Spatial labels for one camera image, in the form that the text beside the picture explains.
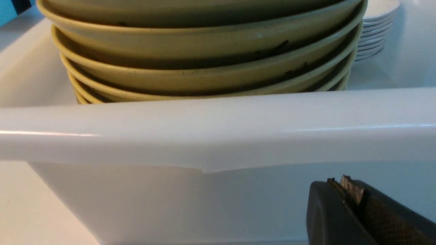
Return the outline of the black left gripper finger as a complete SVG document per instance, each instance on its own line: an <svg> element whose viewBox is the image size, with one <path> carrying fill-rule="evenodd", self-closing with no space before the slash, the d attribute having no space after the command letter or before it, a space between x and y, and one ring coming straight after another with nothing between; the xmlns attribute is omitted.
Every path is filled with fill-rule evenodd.
<svg viewBox="0 0 436 245"><path fill-rule="evenodd" d="M310 245L436 243L433 221L346 175L311 183L306 229Z"/></svg>

